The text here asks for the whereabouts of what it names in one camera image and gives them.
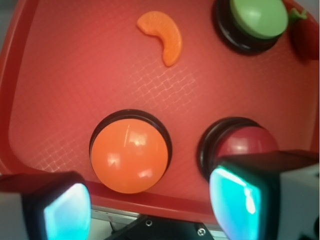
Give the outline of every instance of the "orange slice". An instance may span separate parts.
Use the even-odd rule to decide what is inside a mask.
[[[167,67],[178,61],[182,50],[182,37],[171,17],[161,11],[149,11],[143,14],[136,24],[143,33],[162,40],[162,59]]]

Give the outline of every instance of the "textured tray surface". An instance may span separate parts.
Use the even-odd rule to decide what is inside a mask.
[[[9,126],[18,159],[47,172],[75,170],[98,182],[89,141],[96,125],[122,109],[156,116],[173,147],[169,169],[150,193],[209,201],[197,168],[205,129],[220,118],[251,118],[281,149],[309,149],[319,62],[302,62],[285,33],[269,51],[243,56],[213,29],[211,0],[41,0],[23,54]],[[165,67],[162,43],[137,19],[171,16],[183,37],[179,61]]]

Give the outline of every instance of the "green button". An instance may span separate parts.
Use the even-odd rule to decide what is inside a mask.
[[[240,27],[258,39],[281,35],[288,25],[282,0],[230,0],[231,12]]]

